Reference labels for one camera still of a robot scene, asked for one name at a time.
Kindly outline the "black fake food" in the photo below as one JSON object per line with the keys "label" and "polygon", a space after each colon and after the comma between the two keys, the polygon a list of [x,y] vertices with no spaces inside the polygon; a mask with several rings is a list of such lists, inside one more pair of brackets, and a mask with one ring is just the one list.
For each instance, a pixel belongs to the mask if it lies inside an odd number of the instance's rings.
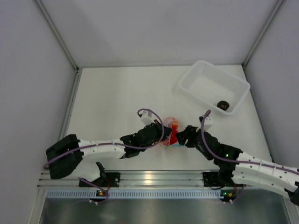
{"label": "black fake food", "polygon": [[222,100],[217,103],[217,107],[223,111],[226,111],[230,107],[230,104],[227,101]]}

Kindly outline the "clear zip top bag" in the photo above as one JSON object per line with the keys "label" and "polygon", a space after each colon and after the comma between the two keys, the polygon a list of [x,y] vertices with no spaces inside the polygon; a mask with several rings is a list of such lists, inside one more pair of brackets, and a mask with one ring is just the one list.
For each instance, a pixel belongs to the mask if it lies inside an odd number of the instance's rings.
{"label": "clear zip top bag", "polygon": [[164,124],[172,129],[170,136],[163,141],[165,150],[170,149],[171,147],[181,147],[181,145],[178,143],[176,134],[183,131],[186,126],[182,125],[182,123],[175,117],[167,117],[164,121]]}

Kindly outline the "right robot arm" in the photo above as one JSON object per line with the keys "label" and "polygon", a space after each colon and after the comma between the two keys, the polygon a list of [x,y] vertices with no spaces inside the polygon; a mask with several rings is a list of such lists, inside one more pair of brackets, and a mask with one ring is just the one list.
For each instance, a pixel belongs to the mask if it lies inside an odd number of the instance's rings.
{"label": "right robot arm", "polygon": [[197,149],[219,167],[218,180],[262,188],[299,204],[299,170],[252,156],[239,148],[222,144],[198,127],[188,126],[176,134],[180,145]]}

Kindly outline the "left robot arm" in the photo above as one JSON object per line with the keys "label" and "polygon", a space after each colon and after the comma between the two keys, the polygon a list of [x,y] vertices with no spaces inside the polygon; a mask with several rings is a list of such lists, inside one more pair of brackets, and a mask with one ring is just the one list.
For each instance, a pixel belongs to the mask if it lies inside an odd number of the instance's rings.
{"label": "left robot arm", "polygon": [[101,160],[136,157],[166,140],[171,132],[155,120],[134,134],[111,141],[85,141],[69,134],[46,150],[46,167],[52,180],[75,177],[101,186],[106,180]]}

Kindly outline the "red fake pepper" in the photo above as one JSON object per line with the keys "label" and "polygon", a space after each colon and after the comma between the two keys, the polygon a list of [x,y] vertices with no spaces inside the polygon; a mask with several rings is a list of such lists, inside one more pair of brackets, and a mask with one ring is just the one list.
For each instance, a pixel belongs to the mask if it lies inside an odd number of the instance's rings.
{"label": "red fake pepper", "polygon": [[177,129],[173,129],[171,136],[169,137],[169,145],[173,145],[177,143],[178,139],[176,137],[176,134],[178,133]]}

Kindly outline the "yellow fake bell pepper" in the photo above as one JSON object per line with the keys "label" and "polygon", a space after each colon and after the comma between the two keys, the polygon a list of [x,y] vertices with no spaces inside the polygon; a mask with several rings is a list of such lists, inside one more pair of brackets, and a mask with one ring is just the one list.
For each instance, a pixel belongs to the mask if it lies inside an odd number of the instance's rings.
{"label": "yellow fake bell pepper", "polygon": [[171,129],[177,129],[178,128],[178,120],[174,117],[168,117],[165,120],[165,122],[168,125],[168,127],[171,128]]}

